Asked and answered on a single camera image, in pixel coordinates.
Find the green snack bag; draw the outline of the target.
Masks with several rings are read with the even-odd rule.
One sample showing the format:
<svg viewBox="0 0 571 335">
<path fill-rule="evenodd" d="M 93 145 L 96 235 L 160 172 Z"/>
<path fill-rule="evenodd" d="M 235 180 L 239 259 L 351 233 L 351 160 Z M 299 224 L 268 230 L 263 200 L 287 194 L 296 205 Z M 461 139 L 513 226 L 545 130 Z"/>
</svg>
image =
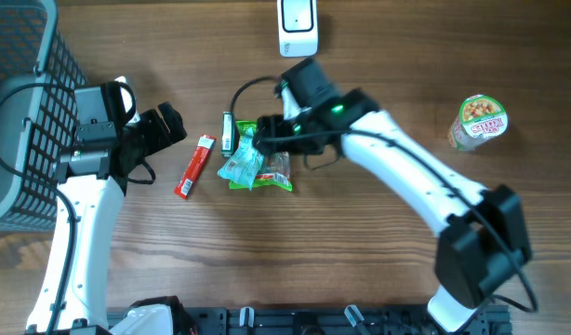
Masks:
<svg viewBox="0 0 571 335">
<path fill-rule="evenodd" d="M 241 139 L 249 129 L 253 129 L 255 133 L 257 131 L 256 121 L 237 120 L 236 126 Z M 293 190 L 293 184 L 290 180 L 290 157 L 288 153 L 277 153 L 264 157 L 263 164 L 252 187 L 259 188 L 263 186 L 277 186 L 289 192 Z M 246 186 L 229 181 L 229 189 L 246 189 Z"/>
</svg>

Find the red snack packet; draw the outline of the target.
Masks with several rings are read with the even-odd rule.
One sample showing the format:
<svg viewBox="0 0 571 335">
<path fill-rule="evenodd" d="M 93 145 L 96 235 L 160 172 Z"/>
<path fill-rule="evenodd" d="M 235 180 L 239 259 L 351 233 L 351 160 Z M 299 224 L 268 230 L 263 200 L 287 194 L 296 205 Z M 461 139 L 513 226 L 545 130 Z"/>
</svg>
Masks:
<svg viewBox="0 0 571 335">
<path fill-rule="evenodd" d="M 206 134 L 199 138 L 193 156 L 182 174 L 179 184 L 174 189 L 174 193 L 180 198 L 188 198 L 190 190 L 198 180 L 216 140 L 216 137 Z"/>
</svg>

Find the pale green wipes packet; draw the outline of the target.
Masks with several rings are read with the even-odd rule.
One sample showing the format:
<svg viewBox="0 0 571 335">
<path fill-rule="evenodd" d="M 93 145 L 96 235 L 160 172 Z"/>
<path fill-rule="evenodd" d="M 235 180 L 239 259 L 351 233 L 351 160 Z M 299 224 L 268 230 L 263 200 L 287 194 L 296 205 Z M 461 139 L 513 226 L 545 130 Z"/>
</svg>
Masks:
<svg viewBox="0 0 571 335">
<path fill-rule="evenodd" d="M 256 131 L 249 128 L 239 141 L 238 149 L 218 171 L 224 180 L 252 190 L 255 179 L 262 168 L 264 155 L 253 145 Z"/>
</svg>

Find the dark green small box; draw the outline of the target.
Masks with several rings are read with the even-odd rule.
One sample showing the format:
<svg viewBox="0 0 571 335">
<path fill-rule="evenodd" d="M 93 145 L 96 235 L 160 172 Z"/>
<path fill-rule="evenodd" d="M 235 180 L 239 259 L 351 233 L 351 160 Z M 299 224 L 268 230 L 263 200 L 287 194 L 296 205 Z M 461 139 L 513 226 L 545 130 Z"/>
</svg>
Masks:
<svg viewBox="0 0 571 335">
<path fill-rule="evenodd" d="M 231 112 L 224 112 L 222 116 L 221 154 L 225 158 L 230 158 L 235 152 L 234 136 L 233 114 Z"/>
</svg>

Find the instant noodle cup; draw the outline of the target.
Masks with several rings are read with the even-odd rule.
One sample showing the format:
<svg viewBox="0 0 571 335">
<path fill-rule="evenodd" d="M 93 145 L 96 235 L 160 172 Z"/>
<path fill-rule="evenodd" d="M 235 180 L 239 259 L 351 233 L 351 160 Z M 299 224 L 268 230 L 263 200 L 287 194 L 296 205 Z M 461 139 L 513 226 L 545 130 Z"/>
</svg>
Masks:
<svg viewBox="0 0 571 335">
<path fill-rule="evenodd" d="M 472 151 L 505 132 L 508 116 L 504 107 L 486 95 L 467 98 L 459 108 L 447 138 L 460 151 Z"/>
</svg>

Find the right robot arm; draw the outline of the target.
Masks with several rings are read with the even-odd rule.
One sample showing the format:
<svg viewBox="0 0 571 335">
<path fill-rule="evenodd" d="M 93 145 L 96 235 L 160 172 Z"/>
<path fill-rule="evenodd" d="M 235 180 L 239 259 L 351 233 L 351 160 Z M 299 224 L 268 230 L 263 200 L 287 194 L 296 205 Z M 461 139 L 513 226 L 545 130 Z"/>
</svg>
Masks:
<svg viewBox="0 0 571 335">
<path fill-rule="evenodd" d="M 284 110 L 258 119 L 254 147 L 263 154 L 309 156 L 331 145 L 399 195 L 438 239 L 434 272 L 440 286 L 426 311 L 440 330 L 465 329 L 490 302 L 538 310 L 523 271 L 533 252 L 516 192 L 461 176 L 405 134 L 362 89 L 341 93 L 313 58 L 272 81 Z"/>
</svg>

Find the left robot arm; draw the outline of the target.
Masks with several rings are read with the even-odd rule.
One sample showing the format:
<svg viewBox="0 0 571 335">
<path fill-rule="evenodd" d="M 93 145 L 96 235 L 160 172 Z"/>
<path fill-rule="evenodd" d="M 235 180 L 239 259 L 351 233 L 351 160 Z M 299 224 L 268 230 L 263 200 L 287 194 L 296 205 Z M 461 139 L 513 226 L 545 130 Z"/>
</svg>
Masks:
<svg viewBox="0 0 571 335">
<path fill-rule="evenodd" d="M 130 86 L 111 81 L 74 92 L 79 122 L 60 151 L 54 180 L 57 220 L 28 334 L 107 328 L 106 285 L 113 229 L 129 175 L 148 156 L 184 140 L 180 114 L 168 102 L 138 114 Z"/>
</svg>

